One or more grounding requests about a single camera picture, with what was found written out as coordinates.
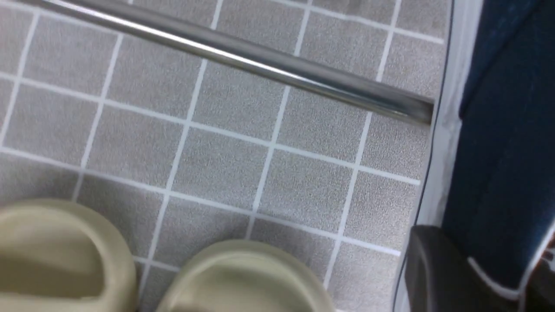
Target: beige slide sandal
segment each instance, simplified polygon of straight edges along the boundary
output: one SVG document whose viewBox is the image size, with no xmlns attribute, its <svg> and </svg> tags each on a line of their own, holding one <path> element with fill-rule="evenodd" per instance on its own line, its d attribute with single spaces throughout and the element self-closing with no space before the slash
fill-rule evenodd
<svg viewBox="0 0 555 312">
<path fill-rule="evenodd" d="M 0 309 L 131 312 L 133 257 L 118 230 L 89 208 L 29 200 L 0 208 Z"/>
<path fill-rule="evenodd" d="M 335 312 L 303 263 L 278 248 L 246 240 L 207 247 L 187 263 L 157 312 Z"/>
</svg>

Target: grab bar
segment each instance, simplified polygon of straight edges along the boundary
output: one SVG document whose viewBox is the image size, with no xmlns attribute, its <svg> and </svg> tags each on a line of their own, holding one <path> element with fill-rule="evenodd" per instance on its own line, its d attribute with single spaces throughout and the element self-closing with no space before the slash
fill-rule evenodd
<svg viewBox="0 0 555 312">
<path fill-rule="evenodd" d="M 118 1 L 19 0 L 393 117 L 430 125 L 433 99 Z"/>
</svg>

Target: white grout line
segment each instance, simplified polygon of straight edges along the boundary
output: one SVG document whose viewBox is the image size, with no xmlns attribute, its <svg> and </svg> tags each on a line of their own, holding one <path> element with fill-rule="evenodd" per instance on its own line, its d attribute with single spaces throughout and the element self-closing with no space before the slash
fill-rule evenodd
<svg viewBox="0 0 555 312">
<path fill-rule="evenodd" d="M 312 5 L 312 0 L 308 0 L 308 5 Z M 297 42 L 295 43 L 295 50 L 293 55 L 298 57 L 301 54 L 302 40 L 305 37 L 306 26 L 309 23 L 310 10 L 305 8 L 304 15 L 302 16 L 301 27 L 299 29 L 299 35 L 297 36 Z M 287 100 L 289 98 L 289 93 L 291 91 L 290 86 L 285 86 L 283 95 L 281 97 L 281 103 L 279 111 L 277 112 L 276 124 L 274 126 L 274 131 L 272 133 L 271 142 L 268 148 L 268 154 L 266 155 L 266 160 L 264 161 L 264 167 L 262 173 L 260 174 L 260 180 L 258 182 L 258 187 L 256 189 L 256 195 L 253 201 L 253 212 L 256 214 L 260 206 L 260 199 L 262 198 L 262 193 L 264 192 L 264 186 L 266 185 L 266 179 L 268 177 L 268 171 L 270 170 L 270 164 L 272 162 L 272 157 L 274 156 L 274 149 L 276 147 L 276 142 L 278 141 L 279 130 L 281 128 L 281 122 L 283 121 L 283 115 L 285 114 L 285 107 L 287 106 Z M 253 214 L 249 219 L 249 225 L 246 229 L 245 239 L 250 239 L 253 233 L 255 215 Z"/>
<path fill-rule="evenodd" d="M 21 85 L 21 77 L 23 76 L 23 71 L 25 70 L 27 55 L 29 55 L 31 42 L 33 41 L 34 33 L 37 29 L 38 19 L 39 13 L 35 10 L 33 12 L 33 19 L 31 20 L 31 24 L 29 25 L 27 37 L 25 38 L 23 50 L 21 51 L 21 56 L 19 57 L 19 64 L 17 65 L 17 74 L 13 82 L 12 94 L 9 97 L 8 107 L 6 109 L 6 116 L 4 117 L 2 129 L 0 130 L 0 147 L 4 144 L 4 139 L 6 138 L 6 133 L 8 132 L 9 121 L 12 118 L 13 109 L 16 105 L 16 98 L 17 94 L 19 93 L 19 86 Z"/>
<path fill-rule="evenodd" d="M 342 19 L 344 21 L 357 22 L 357 23 L 361 23 L 361 24 L 364 24 L 364 25 L 367 25 L 367 26 L 370 26 L 370 27 L 383 29 L 383 30 L 386 30 L 386 31 L 393 31 L 395 33 L 402 34 L 404 36 L 413 37 L 413 38 L 421 39 L 421 40 L 424 40 L 424 41 L 429 41 L 429 42 L 432 42 L 432 43 L 444 44 L 444 42 L 445 42 L 443 40 L 443 38 L 438 38 L 438 37 L 434 37 L 434 36 L 431 36 L 431 35 L 428 35 L 428 34 L 409 31 L 407 29 L 398 28 L 396 26 L 391 26 L 391 25 L 375 22 L 375 21 L 372 21 L 370 19 L 360 17 L 360 16 L 353 16 L 353 15 L 347 15 L 347 14 L 343 14 L 343 13 L 330 11 L 328 9 L 315 7 L 312 4 L 303 4 L 303 3 L 299 3 L 299 2 L 294 2 L 292 0 L 268 0 L 268 1 L 281 3 L 281 4 L 284 4 L 286 6 L 290 6 L 290 7 L 308 9 L 311 12 L 314 12 L 314 13 L 322 14 L 322 15 L 329 16 L 329 17 L 334 17 L 334 18 L 337 18 L 337 19 Z"/>
<path fill-rule="evenodd" d="M 212 23 L 210 25 L 211 29 L 216 29 L 218 26 L 218 19 L 220 17 L 221 6 L 224 0 L 218 0 L 216 4 L 216 8 L 214 9 L 214 15 L 212 17 Z M 154 227 L 154 232 L 152 235 L 152 241 L 150 242 L 150 248 L 148 250 L 148 263 L 145 265 L 143 276 L 141 277 L 141 281 L 139 283 L 139 300 L 143 297 L 144 289 L 147 284 L 148 274 L 150 273 L 150 266 L 154 263 L 154 254 L 156 252 L 156 247 L 158 246 L 158 241 L 160 239 L 160 231 L 162 230 L 162 223 L 164 221 L 164 216 L 166 213 L 166 209 L 168 208 L 168 203 L 170 199 L 171 189 L 173 187 L 173 183 L 175 180 L 175 176 L 177 174 L 179 168 L 179 162 L 181 161 L 181 155 L 183 154 L 183 149 L 185 147 L 185 141 L 187 140 L 187 136 L 189 134 L 190 125 L 193 120 L 193 114 L 195 112 L 196 103 L 199 99 L 200 94 L 200 87 L 202 85 L 204 79 L 204 73 L 206 71 L 206 66 L 208 65 L 208 61 L 203 59 L 200 63 L 199 74 L 196 78 L 195 87 L 193 89 L 193 94 L 191 96 L 191 102 L 189 105 L 189 109 L 187 111 L 187 119 L 183 124 L 183 131 L 181 133 L 181 138 L 179 139 L 179 144 L 177 147 L 177 151 L 175 152 L 175 157 L 173 164 L 171 165 L 171 171 L 168 177 L 168 181 L 166 182 L 166 188 L 164 192 L 164 200 L 162 201 L 162 206 L 158 211 L 158 218 L 156 219 L 156 225 Z"/>
<path fill-rule="evenodd" d="M 83 185 L 84 172 L 83 169 L 87 167 L 89 162 L 90 151 L 93 148 L 94 136 L 97 133 L 98 123 L 100 122 L 100 117 L 102 116 L 102 111 L 104 110 L 104 102 L 106 101 L 106 96 L 108 95 L 108 89 L 112 83 L 112 76 L 114 75 L 115 63 L 118 60 L 119 48 L 122 46 L 123 35 L 118 34 L 115 40 L 114 49 L 112 50 L 112 57 L 110 59 L 110 64 L 108 66 L 108 71 L 106 72 L 106 78 L 104 84 L 102 85 L 102 91 L 100 93 L 100 99 L 98 101 L 97 113 L 94 116 L 93 124 L 90 127 L 89 137 L 87 138 L 87 144 L 85 145 L 85 151 L 83 157 L 81 158 L 81 172 L 79 173 L 79 178 L 73 189 L 72 201 L 76 202 L 79 197 L 79 192 L 81 191 L 81 185 Z"/>
<path fill-rule="evenodd" d="M 364 121 L 364 127 L 362 127 L 362 133 L 360 135 L 359 140 L 359 148 L 356 152 L 356 159 L 355 164 L 356 166 L 360 165 L 362 161 L 362 155 L 364 154 L 364 146 L 366 145 L 366 137 L 368 136 L 368 130 L 370 129 L 370 122 L 372 121 L 372 113 L 368 112 L 366 115 L 366 119 Z M 347 196 L 345 198 L 345 205 L 343 206 L 343 212 L 341 213 L 341 221 L 339 222 L 339 229 L 337 234 L 339 237 L 343 237 L 343 233 L 345 232 L 345 226 L 347 224 L 347 217 L 349 216 L 349 209 L 351 208 L 352 202 L 352 195 L 355 191 L 355 184 L 356 178 L 358 176 L 359 170 L 358 168 L 354 168 L 352 171 L 351 181 L 349 182 L 349 188 L 347 190 Z M 341 246 L 341 241 L 336 240 L 334 249 L 331 252 L 330 262 L 327 265 L 326 275 L 324 275 L 324 287 L 327 287 L 330 284 L 331 273 L 334 270 L 335 261 L 337 259 L 337 255 L 339 253 L 339 247 Z"/>
<path fill-rule="evenodd" d="M 20 157 L 20 158 L 23 158 L 23 159 L 32 160 L 32 161 L 35 161 L 37 163 L 52 165 L 52 166 L 62 168 L 62 169 L 66 169 L 66 170 L 70 170 L 70 171 L 73 171 L 73 172 L 76 172 L 76 173 L 81 171 L 81 168 L 79 166 L 66 164 L 66 163 L 60 162 L 58 160 L 54 160 L 54 159 L 47 158 L 47 157 L 44 157 L 44 156 L 39 156 L 39 155 L 23 152 L 23 151 L 16 150 L 16 149 L 13 149 L 13 148 L 1 147 L 0 148 L 0 153 Z M 346 243 L 350 243 L 350 244 L 361 246 L 361 247 L 368 248 L 368 249 L 377 250 L 377 251 L 380 251 L 380 252 L 383 252 L 383 253 L 386 253 L 386 254 L 397 255 L 397 256 L 400 255 L 400 252 L 398 250 L 395 250 L 395 249 L 391 249 L 391 248 L 371 244 L 371 243 L 361 241 L 361 240 L 357 240 L 357 239 L 353 239 L 353 238 L 339 237 L 339 235 L 337 235 L 335 233 L 331 233 L 331 232 L 327 232 L 327 231 L 324 231 L 324 230 L 312 228 L 312 227 L 302 225 L 302 224 L 297 224 L 297 223 L 287 221 L 287 220 L 278 219 L 276 217 L 272 217 L 272 216 L 261 214 L 261 213 L 254 213 L 252 210 L 241 209 L 241 208 L 237 208 L 237 207 L 234 207 L 234 206 L 231 206 L 231 205 L 214 202 L 212 200 L 208 200 L 208 199 L 204 199 L 204 198 L 200 198 L 200 197 L 196 197 L 196 196 L 192 196 L 192 195 L 178 193 L 178 192 L 175 192 L 175 191 L 167 191 L 164 188 L 154 187 L 154 186 L 149 185 L 149 184 L 133 181 L 133 180 L 126 179 L 126 178 L 116 177 L 116 176 L 106 174 L 106 173 L 101 173 L 101 172 L 98 172 L 98 171 L 95 171 L 95 170 L 85 169 L 84 172 L 85 172 L 86 175 L 91 175 L 93 177 L 104 179 L 106 181 L 128 185 L 128 186 L 131 186 L 131 187 L 135 187 L 135 188 L 138 188 L 138 189 L 143 189 L 143 190 L 153 192 L 153 193 L 158 193 L 158 194 L 161 194 L 161 195 L 168 195 L 170 197 L 185 199 L 185 200 L 188 200 L 190 202 L 195 202 L 195 203 L 199 203 L 199 204 L 203 204 L 203 205 L 208 205 L 208 206 L 211 206 L 211 207 L 214 207 L 214 208 L 226 210 L 226 211 L 233 212 L 233 213 L 238 213 L 238 214 L 247 215 L 247 216 L 254 215 L 257 219 L 262 219 L 262 220 L 274 222 L 274 223 L 281 224 L 281 225 L 284 225 L 284 226 L 287 226 L 287 227 L 302 230 L 302 231 L 307 232 L 307 233 L 312 233 L 312 234 L 316 234 L 316 235 L 319 235 L 319 236 L 324 236 L 324 237 L 331 238 L 331 239 L 339 239 L 339 240 L 344 241 Z"/>
<path fill-rule="evenodd" d="M 395 25 L 397 25 L 397 19 L 399 17 L 399 11 L 401 10 L 401 1 L 396 0 L 395 6 L 393 8 L 393 15 L 391 17 L 390 29 L 387 32 L 387 39 L 384 44 L 384 52 L 380 60 L 380 65 L 378 67 L 378 72 L 376 75 L 376 81 L 381 82 L 384 76 L 385 65 L 387 63 L 387 56 L 389 55 L 389 50 L 391 48 L 391 41 L 393 40 L 393 30 Z M 360 163 L 362 161 L 362 155 L 364 154 L 364 146 L 366 145 L 366 138 L 368 137 L 368 131 L 370 129 L 370 122 L 372 121 L 372 113 L 366 115 L 366 120 L 364 122 L 364 127 L 362 129 L 362 134 L 359 141 L 359 149 L 356 153 L 355 168 L 352 171 L 351 181 L 349 182 L 349 189 L 347 191 L 347 197 L 345 199 L 345 206 L 343 207 L 343 213 L 341 214 L 341 221 L 339 223 L 339 230 L 337 234 L 339 237 L 344 237 L 345 226 L 347 224 L 347 218 L 349 216 L 349 209 L 351 208 L 352 196 L 355 190 L 356 179 L 361 169 Z M 331 252 L 330 262 L 327 266 L 326 275 L 324 276 L 324 288 L 328 288 L 330 285 L 331 275 L 334 271 L 335 261 L 337 260 L 337 255 L 339 254 L 339 249 L 341 247 L 341 242 L 339 240 L 335 241 L 334 249 Z"/>
<path fill-rule="evenodd" d="M 2 75 L 9 76 L 9 74 L 5 74 L 5 73 L 0 72 L 0 77 Z M 54 86 L 54 85 L 51 85 L 51 84 L 48 84 L 48 83 L 43 83 L 43 82 L 39 82 L 39 81 L 36 81 L 36 80 L 28 79 L 28 78 L 21 78 L 21 83 L 24 84 L 24 85 L 30 85 L 32 87 L 36 87 L 36 88 L 56 92 L 56 93 L 59 93 L 59 94 L 64 94 L 64 95 L 68 95 L 68 96 L 71 96 L 71 97 L 76 97 L 76 98 L 79 98 L 79 99 L 88 100 L 88 101 L 91 101 L 91 102 L 100 102 L 100 98 L 97 97 L 97 96 L 82 93 L 82 92 L 78 92 L 78 91 L 73 91 L 73 90 L 70 90 L 70 89 L 65 89 L 65 88 L 62 88 L 62 87 L 57 87 L 57 86 Z M 186 119 L 166 115 L 166 114 L 163 114 L 163 113 L 154 112 L 152 110 L 136 107 L 136 106 L 133 106 L 133 105 L 130 105 L 130 104 L 119 103 L 119 102 L 116 102 L 116 101 L 113 101 L 113 100 L 106 99 L 106 100 L 104 100 L 104 105 L 114 107 L 114 108 L 118 108 L 118 109 L 128 110 L 130 112 L 135 112 L 135 113 L 142 114 L 142 115 L 149 116 L 149 117 L 154 117 L 154 118 L 166 120 L 166 121 L 173 122 L 173 123 L 176 123 L 176 124 L 189 124 L 189 127 L 191 127 L 191 128 L 221 134 L 221 135 L 224 135 L 226 137 L 239 139 L 239 140 L 243 140 L 243 141 L 254 143 L 254 144 L 259 144 L 259 145 L 266 146 L 266 147 L 273 146 L 274 149 L 283 150 L 285 152 L 289 152 L 289 153 L 292 153 L 292 154 L 297 154 L 297 155 L 312 158 L 312 159 L 322 160 L 323 162 L 333 163 L 333 164 L 337 164 L 337 165 L 340 165 L 340 166 L 343 166 L 343 167 L 358 168 L 358 170 L 362 171 L 362 172 L 367 172 L 367 173 L 371 173 L 371 174 L 374 174 L 374 175 L 379 175 L 381 177 L 385 177 L 385 178 L 389 178 L 389 179 L 393 179 L 393 180 L 397 180 L 397 181 L 401 181 L 401 182 L 405 182 L 405 183 L 409 183 L 409 184 L 413 184 L 413 185 L 420 185 L 420 181 L 417 180 L 417 179 L 404 177 L 402 175 L 389 173 L 389 172 L 381 171 L 381 170 L 378 170 L 378 169 L 365 167 L 365 166 L 362 166 L 362 165 L 357 166 L 356 164 L 347 162 L 345 160 L 341 160 L 341 159 L 337 159 L 337 158 L 333 158 L 333 157 L 329 157 L 329 156 L 309 152 L 307 150 L 302 150 L 302 149 L 290 147 L 290 146 L 287 146 L 287 145 L 282 145 L 282 144 L 277 144 L 277 143 L 272 144 L 272 142 L 262 140 L 262 139 L 259 139 L 259 138 L 250 137 L 248 135 L 235 133 L 235 132 L 232 132 L 232 131 L 229 131 L 229 130 L 220 129 L 220 128 L 217 128 L 217 127 L 201 124 L 201 123 L 198 123 L 198 122 L 193 122 L 193 121 L 188 122 Z M 281 108 L 280 108 L 280 111 L 278 112 L 278 117 L 282 118 L 283 113 L 284 113 L 284 110 L 281 110 Z"/>
</svg>

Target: bathroom floor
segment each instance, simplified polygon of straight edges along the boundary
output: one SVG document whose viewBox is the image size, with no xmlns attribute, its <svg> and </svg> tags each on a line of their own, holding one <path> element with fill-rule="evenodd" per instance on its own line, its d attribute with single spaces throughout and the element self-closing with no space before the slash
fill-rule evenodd
<svg viewBox="0 0 555 312">
<path fill-rule="evenodd" d="M 134 0 L 436 97 L 448 0 Z M 140 311 L 202 248 L 282 248 L 344 311 L 389 311 L 428 129 L 0 0 L 0 204 L 76 200 L 122 232 Z"/>
</svg>

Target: gray tile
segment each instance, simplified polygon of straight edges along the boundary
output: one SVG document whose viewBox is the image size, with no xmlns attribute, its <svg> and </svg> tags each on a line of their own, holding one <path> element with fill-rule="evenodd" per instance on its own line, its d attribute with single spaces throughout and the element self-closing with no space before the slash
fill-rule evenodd
<svg viewBox="0 0 555 312">
<path fill-rule="evenodd" d="M 148 256 L 162 195 L 86 176 L 77 201 L 112 222 L 134 255 Z"/>
<path fill-rule="evenodd" d="M 359 172 L 344 235 L 401 250 L 417 186 Z"/>
<path fill-rule="evenodd" d="M 4 124 L 6 111 L 8 110 L 9 98 L 12 95 L 13 82 L 0 79 L 0 129 Z"/>
<path fill-rule="evenodd" d="M 52 165 L 0 154 L 0 206 L 23 199 L 70 199 L 78 174 Z"/>
<path fill-rule="evenodd" d="M 341 244 L 328 292 L 344 311 L 388 312 L 398 257 Z"/>
<path fill-rule="evenodd" d="M 440 90 L 444 60 L 444 45 L 394 34 L 382 82 L 427 97 L 436 97 Z"/>
<path fill-rule="evenodd" d="M 218 0 L 134 0 L 133 5 L 208 27 Z"/>
<path fill-rule="evenodd" d="M 193 120 L 270 140 L 285 87 L 216 63 L 209 63 Z"/>
<path fill-rule="evenodd" d="M 260 145 L 191 129 L 173 189 L 251 209 L 267 152 Z"/>
<path fill-rule="evenodd" d="M 265 220 L 256 220 L 252 240 L 270 244 L 296 257 L 324 281 L 334 240 Z"/>
<path fill-rule="evenodd" d="M 126 36 L 108 98 L 186 118 L 200 62 L 191 54 Z"/>
<path fill-rule="evenodd" d="M 447 6 L 446 0 L 403 1 L 397 27 L 443 38 L 446 31 Z"/>
<path fill-rule="evenodd" d="M 386 37 L 383 29 L 313 13 L 301 57 L 374 80 Z"/>
<path fill-rule="evenodd" d="M 278 143 L 355 162 L 366 111 L 291 89 Z"/>
<path fill-rule="evenodd" d="M 4 145 L 79 165 L 97 105 L 22 85 Z"/>
<path fill-rule="evenodd" d="M 134 4 L 206 27 L 216 8 L 216 0 L 137 0 Z M 108 98 L 186 118 L 200 62 L 191 54 L 126 36 Z"/>
<path fill-rule="evenodd" d="M 395 0 L 314 0 L 314 6 L 390 24 Z"/>
<path fill-rule="evenodd" d="M 113 33 L 41 17 L 23 75 L 100 95 L 115 40 Z"/>
<path fill-rule="evenodd" d="M 293 53 L 304 10 L 272 1 L 226 0 L 218 30 L 286 53 Z"/>
<path fill-rule="evenodd" d="M 165 187 L 183 126 L 104 107 L 88 168 Z"/>
<path fill-rule="evenodd" d="M 154 260 L 183 265 L 214 243 L 244 238 L 248 224 L 246 215 L 171 198 Z"/>
<path fill-rule="evenodd" d="M 429 132 L 429 127 L 373 114 L 361 164 L 420 179 Z"/>
<path fill-rule="evenodd" d="M 139 311 L 155 312 L 175 276 L 175 272 L 150 267 L 144 295 L 139 304 Z"/>
<path fill-rule="evenodd" d="M 337 232 L 351 174 L 349 168 L 276 150 L 259 212 Z"/>
<path fill-rule="evenodd" d="M 15 74 L 33 15 L 0 8 L 0 71 Z"/>
</svg>

